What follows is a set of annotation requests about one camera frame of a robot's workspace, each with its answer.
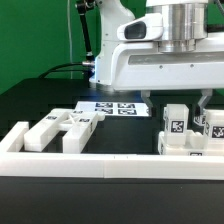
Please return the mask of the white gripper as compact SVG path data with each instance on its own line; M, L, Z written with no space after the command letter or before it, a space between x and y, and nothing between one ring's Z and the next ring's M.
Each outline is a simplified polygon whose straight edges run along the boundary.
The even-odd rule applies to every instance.
M208 36L196 42L195 51L184 53L160 53L155 42L120 44L112 57L111 75L115 90L142 91L149 116L150 91L203 89L198 101L202 115L212 89L224 88L224 36Z

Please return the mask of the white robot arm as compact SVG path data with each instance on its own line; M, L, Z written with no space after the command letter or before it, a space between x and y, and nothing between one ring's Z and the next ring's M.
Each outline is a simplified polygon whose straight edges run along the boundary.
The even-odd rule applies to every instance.
M111 91L139 91L147 106L161 90L202 92L204 108L224 89L224 31L209 32L210 0L146 0L136 18L120 0L96 0L101 51L90 83Z

